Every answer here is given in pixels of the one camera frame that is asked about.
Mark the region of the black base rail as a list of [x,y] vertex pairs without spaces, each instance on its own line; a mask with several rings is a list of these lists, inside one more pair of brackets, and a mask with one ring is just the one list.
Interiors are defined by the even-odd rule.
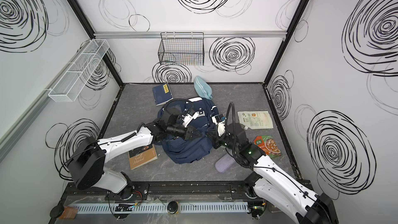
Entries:
[[[219,196],[223,200],[251,200],[254,191],[250,195],[249,187],[244,181],[154,181],[133,182],[134,190],[140,194],[133,194],[133,200],[144,200],[155,196]],[[105,196],[107,191],[100,188],[78,190],[73,183],[69,183],[64,191],[66,196]]]

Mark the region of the green snack packet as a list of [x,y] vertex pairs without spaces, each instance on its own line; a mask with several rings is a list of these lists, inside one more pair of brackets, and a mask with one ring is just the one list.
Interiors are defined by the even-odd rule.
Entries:
[[257,136],[254,139],[254,144],[261,148],[271,158],[282,155],[273,137],[270,135]]

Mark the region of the black round knob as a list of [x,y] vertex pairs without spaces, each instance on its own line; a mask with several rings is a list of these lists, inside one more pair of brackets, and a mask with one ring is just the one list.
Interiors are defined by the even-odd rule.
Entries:
[[167,212],[171,215],[174,215],[176,213],[178,213],[179,211],[179,205],[178,202],[176,201],[171,201],[168,203],[167,205]]

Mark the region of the navy blue student backpack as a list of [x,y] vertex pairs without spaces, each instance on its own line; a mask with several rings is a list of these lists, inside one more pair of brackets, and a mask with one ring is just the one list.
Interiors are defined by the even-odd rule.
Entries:
[[176,120],[166,124],[166,131],[157,139],[173,162],[193,163],[210,153],[213,145],[207,133],[216,127],[212,117],[219,115],[212,100],[202,97],[175,99],[158,111],[160,118],[168,114]]

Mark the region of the brown hardcover book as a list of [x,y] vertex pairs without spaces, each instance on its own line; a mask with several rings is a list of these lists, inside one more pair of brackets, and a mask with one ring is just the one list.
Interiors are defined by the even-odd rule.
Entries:
[[134,170],[158,158],[154,145],[139,147],[128,151],[130,169]]

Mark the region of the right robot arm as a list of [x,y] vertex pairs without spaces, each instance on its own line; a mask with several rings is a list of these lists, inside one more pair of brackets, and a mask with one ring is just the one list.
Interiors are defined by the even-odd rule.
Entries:
[[230,103],[224,119],[224,132],[209,132],[215,147],[224,146],[241,167],[252,173],[245,180],[247,195],[261,198],[290,217],[296,224],[337,224],[333,200],[317,194],[281,169],[260,147],[248,141],[244,129],[236,123],[235,106]]

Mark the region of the dark blue book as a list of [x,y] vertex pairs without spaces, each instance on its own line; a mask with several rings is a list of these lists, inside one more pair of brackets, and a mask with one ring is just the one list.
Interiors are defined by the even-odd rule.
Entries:
[[152,93],[156,106],[164,105],[165,103],[173,99],[173,95],[168,83],[163,83],[161,85],[153,87]]

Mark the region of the light teal pencil pouch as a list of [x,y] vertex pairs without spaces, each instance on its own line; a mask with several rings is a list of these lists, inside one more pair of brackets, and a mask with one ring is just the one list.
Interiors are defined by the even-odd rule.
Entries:
[[210,85],[200,76],[196,76],[194,79],[194,88],[199,97],[212,100],[212,88]]

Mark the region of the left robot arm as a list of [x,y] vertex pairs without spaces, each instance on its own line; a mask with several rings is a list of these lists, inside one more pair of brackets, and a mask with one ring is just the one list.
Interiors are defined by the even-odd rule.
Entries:
[[142,123],[135,131],[126,134],[100,140],[88,137],[62,166],[67,168],[79,190],[96,187],[120,194],[132,188],[130,180],[123,173],[106,168],[105,164],[130,150],[158,142],[167,135],[185,141],[194,140],[201,133],[190,122],[198,116],[199,113],[193,110],[185,115],[164,112],[160,118]]

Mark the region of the white refill pouch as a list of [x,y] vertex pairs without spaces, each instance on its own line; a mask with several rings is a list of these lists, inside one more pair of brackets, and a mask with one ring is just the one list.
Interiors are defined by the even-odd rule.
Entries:
[[238,112],[239,123],[252,130],[272,129],[273,122],[268,111]]

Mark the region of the lavender glasses case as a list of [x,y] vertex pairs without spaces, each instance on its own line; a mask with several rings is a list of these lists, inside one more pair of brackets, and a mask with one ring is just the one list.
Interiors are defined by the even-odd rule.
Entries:
[[215,163],[215,169],[219,173],[225,173],[231,166],[236,164],[233,157],[228,154],[225,154]]

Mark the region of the black round cap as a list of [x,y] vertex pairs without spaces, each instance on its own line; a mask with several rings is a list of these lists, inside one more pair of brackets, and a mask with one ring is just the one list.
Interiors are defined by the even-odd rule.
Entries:
[[62,204],[58,204],[57,206],[53,207],[50,211],[50,218],[59,218],[64,213],[64,206]]

